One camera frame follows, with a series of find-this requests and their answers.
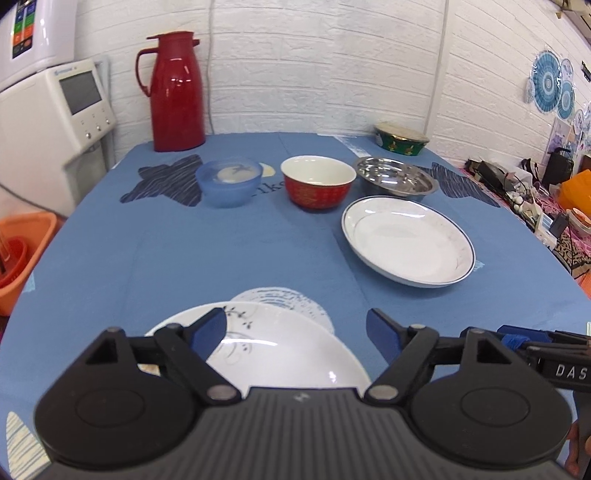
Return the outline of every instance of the red container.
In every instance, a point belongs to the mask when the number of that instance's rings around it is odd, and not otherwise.
[[[19,254],[12,249],[13,245],[0,231],[0,285],[7,282],[17,266]]]
[[[15,281],[27,266],[27,240],[21,236],[13,236],[8,239],[8,245],[10,245],[10,250],[14,254],[16,262],[14,267],[0,279],[0,288],[4,288]]]
[[[288,158],[281,171],[291,201],[318,210],[341,203],[357,176],[353,167],[340,160],[312,155]]]
[[[205,142],[203,84],[193,48],[199,40],[193,32],[178,31],[148,37],[157,48],[140,50],[135,58],[135,77],[150,97],[152,133],[156,152],[188,150]],[[139,79],[139,58],[156,53],[150,88]]]

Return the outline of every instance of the orange bag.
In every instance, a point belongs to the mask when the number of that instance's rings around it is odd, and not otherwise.
[[[564,210],[578,208],[591,216],[591,170],[583,170],[562,183],[558,203]]]

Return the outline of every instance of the table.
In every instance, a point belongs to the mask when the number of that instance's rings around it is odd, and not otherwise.
[[[307,212],[289,201],[279,171],[286,158],[317,154],[352,163],[366,153],[416,163],[440,179],[442,189],[424,204],[472,240],[478,268],[465,281],[423,290],[363,264],[340,230],[343,209],[362,196],[359,183],[327,212]],[[204,162],[246,155],[276,173],[263,179],[251,203],[236,209],[182,205],[198,197],[190,182],[181,182],[180,190],[168,183],[160,188],[175,200],[164,194],[131,200],[155,193],[151,182],[166,170],[159,166],[191,154]],[[188,165],[176,164],[174,173]],[[591,304],[568,272],[511,212],[479,199],[465,181],[472,182],[427,149],[402,157],[369,137],[229,134],[188,152],[135,147],[65,223],[16,305],[0,348],[0,418],[13,411],[32,427],[35,402],[104,328],[119,325],[143,335],[179,311],[253,288],[290,288],[318,302],[372,379],[386,365],[365,334],[370,307],[442,335],[504,323],[584,332]],[[8,467],[4,438],[0,463]]]

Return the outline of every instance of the white brick wall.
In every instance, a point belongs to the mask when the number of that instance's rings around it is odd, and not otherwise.
[[[390,119],[423,130],[445,0],[216,0],[212,114],[216,132],[367,132]],[[591,99],[586,41],[548,0],[460,0],[443,97],[430,147],[540,160],[554,121],[522,101],[535,55],[571,59],[576,102]],[[151,139],[150,106],[135,81],[146,36],[192,30],[207,68],[209,0],[79,0],[76,55],[105,53],[119,119],[116,154]],[[144,56],[150,81],[155,56]]]
[[[454,39],[430,148],[464,162],[484,158],[542,159],[556,112],[523,102],[536,54],[551,47],[574,66],[576,108],[591,99],[581,72],[591,50],[548,0],[460,0]]]
[[[394,119],[423,128],[444,0],[216,0],[216,132],[365,132]],[[111,60],[116,155],[151,139],[133,72],[149,35],[192,30],[207,68],[209,0],[79,0],[76,56]],[[150,81],[155,56],[143,56]]]

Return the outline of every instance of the wall decoration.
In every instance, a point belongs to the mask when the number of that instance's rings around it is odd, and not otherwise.
[[[570,131],[568,136],[566,137],[566,143],[564,147],[568,149],[568,152],[564,152],[563,155],[571,160],[574,159],[574,156],[577,153],[577,145],[579,143],[579,139],[577,138],[577,134],[574,132],[574,127],[570,127]]]
[[[541,52],[534,62],[531,79],[535,86],[535,104],[540,112],[551,112],[560,100],[562,71],[558,57],[549,50]]]
[[[560,62],[560,69],[562,70],[562,79],[565,82],[572,82],[573,81],[573,64],[570,62],[569,59],[563,59]]]
[[[583,133],[588,134],[591,130],[591,103],[583,109]]]
[[[573,113],[574,109],[574,89],[570,82],[562,83],[562,92],[560,94],[560,101],[557,105],[558,115],[561,119],[566,120]]]
[[[523,101],[525,103],[531,103],[534,101],[534,96],[535,96],[534,81],[532,79],[527,79],[527,81],[525,82],[525,92],[524,92]]]
[[[570,125],[567,122],[561,120],[560,118],[554,119],[554,126],[552,127],[552,132],[550,133],[550,137],[548,139],[548,145],[546,146],[544,158],[541,162],[542,165],[548,164],[550,152],[553,152],[556,148],[564,147],[566,145],[569,133]]]
[[[578,136],[583,131],[583,121],[584,121],[584,114],[581,109],[577,110],[574,119],[573,119],[573,127],[574,133]]]

